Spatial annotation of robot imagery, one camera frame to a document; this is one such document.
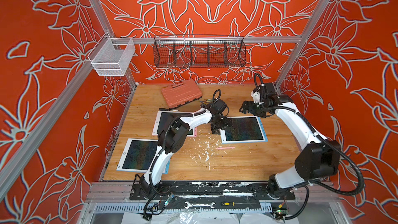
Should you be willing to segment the blue framed tablet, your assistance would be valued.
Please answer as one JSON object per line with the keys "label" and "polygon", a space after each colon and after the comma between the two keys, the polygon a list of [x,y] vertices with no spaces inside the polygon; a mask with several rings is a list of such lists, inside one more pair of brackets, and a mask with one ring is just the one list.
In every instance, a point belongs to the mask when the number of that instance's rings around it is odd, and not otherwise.
{"label": "blue framed tablet", "polygon": [[160,151],[157,140],[128,139],[117,165],[117,171],[145,173]]}
{"label": "blue framed tablet", "polygon": [[231,117],[232,126],[221,130],[223,144],[268,142],[259,117]]}

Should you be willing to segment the blue framed front tablet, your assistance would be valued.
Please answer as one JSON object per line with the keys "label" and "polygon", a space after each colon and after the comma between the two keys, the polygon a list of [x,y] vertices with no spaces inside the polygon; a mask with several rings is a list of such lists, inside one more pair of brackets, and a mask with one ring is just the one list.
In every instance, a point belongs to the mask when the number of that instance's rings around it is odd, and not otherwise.
{"label": "blue framed front tablet", "polygon": [[128,139],[117,165],[117,171],[145,173],[160,151],[157,140]]}

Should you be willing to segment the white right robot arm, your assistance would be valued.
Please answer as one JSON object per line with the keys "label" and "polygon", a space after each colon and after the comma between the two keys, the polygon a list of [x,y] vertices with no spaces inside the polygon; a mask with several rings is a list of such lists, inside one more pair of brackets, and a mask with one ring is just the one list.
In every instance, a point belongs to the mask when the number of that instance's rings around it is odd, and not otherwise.
{"label": "white right robot arm", "polygon": [[[299,111],[292,98],[277,93],[274,85],[265,83],[259,73],[255,73],[254,83],[252,100],[244,101],[239,111],[260,118],[277,116],[289,128],[301,148],[291,168],[269,177],[268,194],[272,198],[279,198],[292,188],[310,184],[319,185],[343,196],[355,196],[361,193],[365,186],[364,177],[359,167],[344,154],[340,143],[328,140],[316,130]],[[357,176],[358,182],[353,190],[338,190],[320,181],[322,178],[336,175],[341,160],[346,160]]]}

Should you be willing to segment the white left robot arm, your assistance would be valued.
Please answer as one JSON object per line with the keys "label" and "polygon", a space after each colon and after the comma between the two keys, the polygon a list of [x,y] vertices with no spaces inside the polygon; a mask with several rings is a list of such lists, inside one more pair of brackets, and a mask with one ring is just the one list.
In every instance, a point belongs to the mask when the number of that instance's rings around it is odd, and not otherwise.
{"label": "white left robot arm", "polygon": [[209,104],[201,104],[201,108],[193,113],[171,116],[158,134],[157,149],[149,169],[141,176],[139,185],[147,197],[167,195],[169,189],[158,189],[163,171],[173,154],[178,152],[185,143],[190,130],[210,124],[215,130],[224,130],[232,126],[232,119],[223,114],[228,109],[221,99]]}

